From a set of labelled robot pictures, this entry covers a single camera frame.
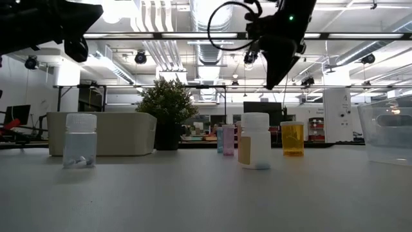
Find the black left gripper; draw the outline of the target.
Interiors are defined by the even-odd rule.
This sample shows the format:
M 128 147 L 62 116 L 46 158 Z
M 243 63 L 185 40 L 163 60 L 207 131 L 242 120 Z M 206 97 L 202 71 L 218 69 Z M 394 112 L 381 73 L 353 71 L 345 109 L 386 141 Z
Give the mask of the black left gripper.
M 71 1 L 45 1 L 39 8 L 40 20 L 30 34 L 28 47 L 38 50 L 38 45 L 48 41 L 64 44 L 64 52 L 78 63 L 88 58 L 88 45 L 84 34 L 104 13 L 102 5 Z

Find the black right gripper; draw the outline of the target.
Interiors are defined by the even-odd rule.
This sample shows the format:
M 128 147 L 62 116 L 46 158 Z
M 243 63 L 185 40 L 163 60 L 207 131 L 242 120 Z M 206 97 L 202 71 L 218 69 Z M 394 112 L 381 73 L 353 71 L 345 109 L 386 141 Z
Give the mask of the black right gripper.
M 306 14 L 304 12 L 278 12 L 260 17 L 259 14 L 246 13 L 245 19 L 247 39 L 246 47 L 260 42 L 260 50 L 269 51 L 271 46 L 281 43 L 292 43 L 293 53 L 303 54 L 306 51 L 304 35 L 306 32 Z M 264 52 L 267 60 L 266 89 L 277 86 L 299 60 L 299 56 L 287 53 Z

